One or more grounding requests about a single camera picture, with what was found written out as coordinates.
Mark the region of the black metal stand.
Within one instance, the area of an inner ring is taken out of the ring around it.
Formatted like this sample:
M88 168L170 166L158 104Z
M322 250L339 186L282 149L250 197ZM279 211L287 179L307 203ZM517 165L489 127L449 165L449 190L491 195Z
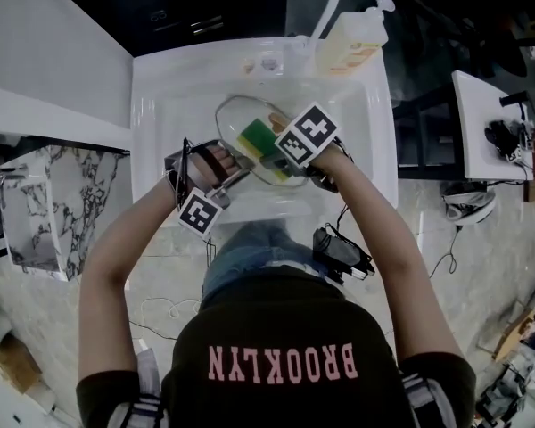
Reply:
M463 137L452 85L404 101L392 112L400 178L465 178Z

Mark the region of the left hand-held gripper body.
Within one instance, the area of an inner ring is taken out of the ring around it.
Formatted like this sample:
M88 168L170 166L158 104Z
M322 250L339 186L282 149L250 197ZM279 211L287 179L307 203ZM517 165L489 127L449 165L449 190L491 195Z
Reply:
M209 145L220 145L221 139L193 145L183 142L180 151L164 159L165 175L176 194L177 222L201 238L206 237L217 222L221 212L227 209L231 200L227 190L250 174L240 169L230 177L222 177L222 167L206 149ZM213 184L206 177L205 166L210 165L219 179Z

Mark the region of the person's dark t-shirt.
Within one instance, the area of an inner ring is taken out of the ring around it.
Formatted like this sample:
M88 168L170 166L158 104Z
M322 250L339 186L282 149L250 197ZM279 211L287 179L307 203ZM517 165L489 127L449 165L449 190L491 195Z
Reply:
M85 428L470 428L474 387L463 358L397 361L367 311L281 267L206 300L155 390L110 371L77 396Z

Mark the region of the wooden board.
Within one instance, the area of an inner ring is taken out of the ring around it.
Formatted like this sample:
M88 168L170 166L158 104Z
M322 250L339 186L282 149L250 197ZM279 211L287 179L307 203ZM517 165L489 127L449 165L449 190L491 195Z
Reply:
M533 323L534 309L526 309L503 333L493 354L496 362L503 360L523 338Z

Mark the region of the person's left hand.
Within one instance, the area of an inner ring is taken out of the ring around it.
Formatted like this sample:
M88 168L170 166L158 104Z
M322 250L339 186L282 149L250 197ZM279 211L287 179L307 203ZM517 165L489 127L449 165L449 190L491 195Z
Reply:
M238 166L236 165L235 158L224 147L219 145L209 145L206 147L206 149L222 167L219 173L223 178L230 177L239 170ZM207 165L204 168L206 177L211 183L218 184L219 182L223 181L223 178L218 178L216 172L210 165Z

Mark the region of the marble pattern cabinet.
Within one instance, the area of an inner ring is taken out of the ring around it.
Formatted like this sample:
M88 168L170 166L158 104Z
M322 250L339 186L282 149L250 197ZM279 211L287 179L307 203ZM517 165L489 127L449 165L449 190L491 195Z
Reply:
M78 277L95 241L132 204L127 153L48 145L0 166L0 211L12 265Z

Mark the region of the black battery pack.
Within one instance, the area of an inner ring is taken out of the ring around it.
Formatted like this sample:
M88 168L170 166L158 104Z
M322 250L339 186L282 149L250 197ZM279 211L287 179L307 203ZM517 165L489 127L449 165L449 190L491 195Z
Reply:
M372 258L356 243L327 223L313 234L313 259L326 266L327 277L343 285L343 276L365 281L375 274Z

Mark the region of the white washboard sink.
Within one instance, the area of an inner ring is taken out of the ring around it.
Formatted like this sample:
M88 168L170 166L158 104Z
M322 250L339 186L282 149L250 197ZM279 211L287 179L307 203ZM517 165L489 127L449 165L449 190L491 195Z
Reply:
M391 203L398 201L397 151L383 57L375 53L348 77L317 72L315 55L297 66L293 38L248 38L189 45L138 57L133 63L131 170L133 195L164 174L164 159L183 142L219 138L215 111L230 95L264 99L291 118L319 103L337 122L357 166ZM264 70L263 58L279 68ZM256 62L243 72L245 59Z

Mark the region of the cardboard box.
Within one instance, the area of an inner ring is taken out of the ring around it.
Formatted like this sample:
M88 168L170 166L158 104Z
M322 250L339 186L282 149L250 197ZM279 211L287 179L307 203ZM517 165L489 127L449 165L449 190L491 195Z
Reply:
M42 375L27 346L11 333L0 342L0 375L20 394L38 383Z

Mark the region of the person's left forearm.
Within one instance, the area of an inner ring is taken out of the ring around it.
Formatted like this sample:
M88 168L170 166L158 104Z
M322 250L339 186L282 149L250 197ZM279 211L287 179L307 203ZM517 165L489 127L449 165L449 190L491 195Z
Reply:
M153 236L176 207L176 194L161 179L105 230L89 252L81 278L85 293L123 289Z

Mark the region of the white side table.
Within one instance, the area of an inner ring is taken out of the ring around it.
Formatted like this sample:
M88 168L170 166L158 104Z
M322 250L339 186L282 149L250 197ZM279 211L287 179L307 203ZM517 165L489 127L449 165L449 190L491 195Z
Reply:
M525 104L502 106L499 99L507 93L463 71L451 73L455 89L464 147L465 177L472 180L533 179L533 156L523 152L523 165L510 163L498 154L485 136L494 120L520 121L528 114Z

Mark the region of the person's right forearm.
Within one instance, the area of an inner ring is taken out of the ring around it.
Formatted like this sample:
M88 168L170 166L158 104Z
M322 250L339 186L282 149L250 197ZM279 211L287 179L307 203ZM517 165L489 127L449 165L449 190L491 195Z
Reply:
M327 146L312 164L337 185L374 259L391 313L397 357L430 352L459 356L422 253L403 218L337 145Z

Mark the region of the person's blue jeans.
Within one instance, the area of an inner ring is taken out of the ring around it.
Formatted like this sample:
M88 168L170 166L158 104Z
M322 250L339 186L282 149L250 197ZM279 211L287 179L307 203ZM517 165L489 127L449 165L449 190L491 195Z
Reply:
M202 299L262 268L289 266L310 276L324 278L327 267L313 251L290 236L282 220L249 222L220 249L210 263L202 284Z

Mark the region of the black faucet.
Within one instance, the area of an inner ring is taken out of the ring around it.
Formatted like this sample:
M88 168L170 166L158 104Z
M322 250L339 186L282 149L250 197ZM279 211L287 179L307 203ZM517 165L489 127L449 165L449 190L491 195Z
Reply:
M525 102L529 102L530 100L530 96L526 91L510 94L499 98L499 102L502 107L514 104L522 104Z

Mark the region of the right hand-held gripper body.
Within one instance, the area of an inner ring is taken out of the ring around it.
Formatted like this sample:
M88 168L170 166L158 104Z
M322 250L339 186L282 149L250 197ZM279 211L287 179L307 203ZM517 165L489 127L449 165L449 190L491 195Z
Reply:
M319 188L337 191L330 176L310 163L331 143L337 141L339 126L317 102L302 111L276 139L292 176L311 179Z

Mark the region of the glass pot lid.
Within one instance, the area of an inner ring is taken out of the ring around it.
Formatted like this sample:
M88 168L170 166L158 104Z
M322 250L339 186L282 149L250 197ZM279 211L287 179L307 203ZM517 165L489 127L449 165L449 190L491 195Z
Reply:
M274 106L274 104L249 95L230 95L215 111L219 138L227 141L242 153L244 152L237 146L236 138L255 119L263 121L276 134L276 138L292 121L288 114ZM295 189L307 184L308 181L312 181L305 177L292 176L282 185L273 185L260 179L252 171L251 173L263 183L273 187Z

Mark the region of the pale yellow pump bottle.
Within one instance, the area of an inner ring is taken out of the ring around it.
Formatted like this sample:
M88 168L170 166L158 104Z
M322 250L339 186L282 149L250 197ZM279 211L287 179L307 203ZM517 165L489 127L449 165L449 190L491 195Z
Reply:
M375 0L363 12L343 12L316 51L317 72L323 76L348 77L357 72L389 37L384 13L394 12L392 0Z

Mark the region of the yellow green sponge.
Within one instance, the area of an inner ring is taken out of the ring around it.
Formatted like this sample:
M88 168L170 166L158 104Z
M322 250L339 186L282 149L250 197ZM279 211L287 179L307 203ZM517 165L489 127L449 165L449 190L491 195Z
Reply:
M284 156L276 147L276 134L260 119L247 125L236 138L237 146L254 161L253 173L260 179L273 184L282 185L288 179L279 179L274 172L260 164L263 156Z

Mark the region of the white partition panel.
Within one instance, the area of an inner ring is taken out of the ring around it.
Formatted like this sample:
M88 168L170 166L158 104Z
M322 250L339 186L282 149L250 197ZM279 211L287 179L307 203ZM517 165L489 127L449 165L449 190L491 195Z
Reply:
M132 73L71 0L0 0L0 134L127 150Z

